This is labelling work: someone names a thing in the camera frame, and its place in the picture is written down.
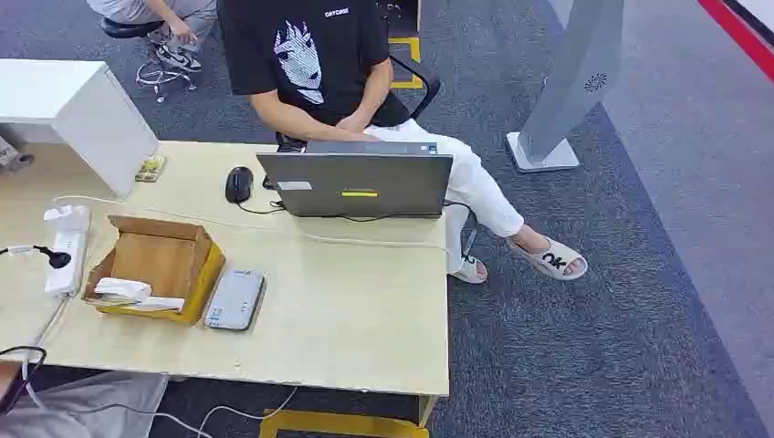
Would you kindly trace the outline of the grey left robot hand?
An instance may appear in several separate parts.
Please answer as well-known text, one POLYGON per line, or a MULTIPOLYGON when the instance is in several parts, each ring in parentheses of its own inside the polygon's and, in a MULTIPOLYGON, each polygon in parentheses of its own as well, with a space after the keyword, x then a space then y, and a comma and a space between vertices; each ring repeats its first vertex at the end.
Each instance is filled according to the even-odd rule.
POLYGON ((23 390, 23 380, 20 378, 22 363, 12 360, 1 361, 1 411, 12 408, 23 390))

